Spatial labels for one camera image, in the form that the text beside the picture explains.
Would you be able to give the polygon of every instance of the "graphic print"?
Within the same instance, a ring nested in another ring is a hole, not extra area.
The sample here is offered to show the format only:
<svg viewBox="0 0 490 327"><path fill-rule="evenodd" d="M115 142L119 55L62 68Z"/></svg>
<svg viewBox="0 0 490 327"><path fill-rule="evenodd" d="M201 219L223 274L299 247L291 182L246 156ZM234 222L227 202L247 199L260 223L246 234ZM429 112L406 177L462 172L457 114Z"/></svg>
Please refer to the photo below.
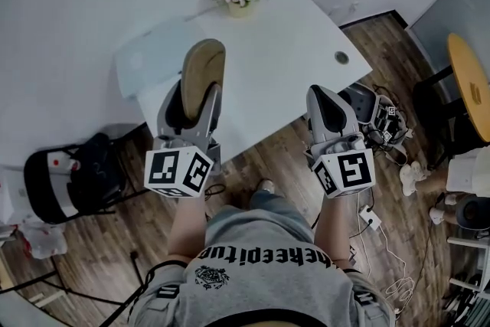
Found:
<svg viewBox="0 0 490 327"><path fill-rule="evenodd" d="M208 266L201 266L196 269L196 284L202 285L206 290L220 289L223 285L228 284L230 277L226 274L225 269L214 269Z"/></svg>

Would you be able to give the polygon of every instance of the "plastic bag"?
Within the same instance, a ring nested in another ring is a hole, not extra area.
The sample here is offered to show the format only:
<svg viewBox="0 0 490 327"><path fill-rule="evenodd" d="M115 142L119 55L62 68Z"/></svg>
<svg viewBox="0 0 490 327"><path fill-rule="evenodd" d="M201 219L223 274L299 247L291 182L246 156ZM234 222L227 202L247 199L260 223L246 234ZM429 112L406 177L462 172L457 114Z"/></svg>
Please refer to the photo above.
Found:
<svg viewBox="0 0 490 327"><path fill-rule="evenodd" d="M28 251L35 259L46 259L68 251L64 225L23 224L18 227L24 235Z"/></svg>

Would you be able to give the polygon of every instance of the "power adapter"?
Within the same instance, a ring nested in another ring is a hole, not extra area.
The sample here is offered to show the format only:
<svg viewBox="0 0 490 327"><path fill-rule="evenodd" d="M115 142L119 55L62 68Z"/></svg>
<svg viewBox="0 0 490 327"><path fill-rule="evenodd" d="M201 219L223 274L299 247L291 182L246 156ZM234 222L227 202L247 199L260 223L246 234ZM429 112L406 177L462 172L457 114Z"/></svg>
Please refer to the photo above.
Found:
<svg viewBox="0 0 490 327"><path fill-rule="evenodd" d="M377 230L381 225L381 219L367 205L359 211L359 217L361 217L368 226L371 226L373 231Z"/></svg>

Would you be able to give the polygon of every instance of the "white shoe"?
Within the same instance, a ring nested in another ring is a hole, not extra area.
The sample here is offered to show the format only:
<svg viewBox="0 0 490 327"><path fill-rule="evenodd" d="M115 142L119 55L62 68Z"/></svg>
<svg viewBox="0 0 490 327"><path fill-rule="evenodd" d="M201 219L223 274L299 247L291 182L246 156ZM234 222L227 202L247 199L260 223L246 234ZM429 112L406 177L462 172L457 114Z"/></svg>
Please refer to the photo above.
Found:
<svg viewBox="0 0 490 327"><path fill-rule="evenodd" d="M410 165L404 165L400 169L400 181L405 196L410 196L416 191L413 169Z"/></svg>
<svg viewBox="0 0 490 327"><path fill-rule="evenodd" d="M275 190L276 185L273 183L272 180L269 180L268 178L263 178L262 180L260 180L259 185L257 185L257 191L267 191L270 194L273 194Z"/></svg>
<svg viewBox="0 0 490 327"><path fill-rule="evenodd" d="M413 161L410 167L412 168L413 178L415 179L415 181L422 181L427 178L427 175L429 173L422 169L422 165L420 164L420 162Z"/></svg>
<svg viewBox="0 0 490 327"><path fill-rule="evenodd" d="M429 216L435 225L439 225L444 221L444 211L438 208L430 208Z"/></svg>
<svg viewBox="0 0 490 327"><path fill-rule="evenodd" d="M458 201L456 198L458 197L457 194L448 194L444 197L444 204L447 204L448 206L455 206L458 204Z"/></svg>

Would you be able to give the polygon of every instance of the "table hole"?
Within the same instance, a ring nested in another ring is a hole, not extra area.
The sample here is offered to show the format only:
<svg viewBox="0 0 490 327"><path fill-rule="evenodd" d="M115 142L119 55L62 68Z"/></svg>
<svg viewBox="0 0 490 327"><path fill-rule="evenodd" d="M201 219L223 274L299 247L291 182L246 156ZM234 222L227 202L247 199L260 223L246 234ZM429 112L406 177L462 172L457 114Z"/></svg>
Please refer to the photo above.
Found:
<svg viewBox="0 0 490 327"><path fill-rule="evenodd" d="M349 56L342 51L335 52L335 59L340 64L347 64L349 62Z"/></svg>

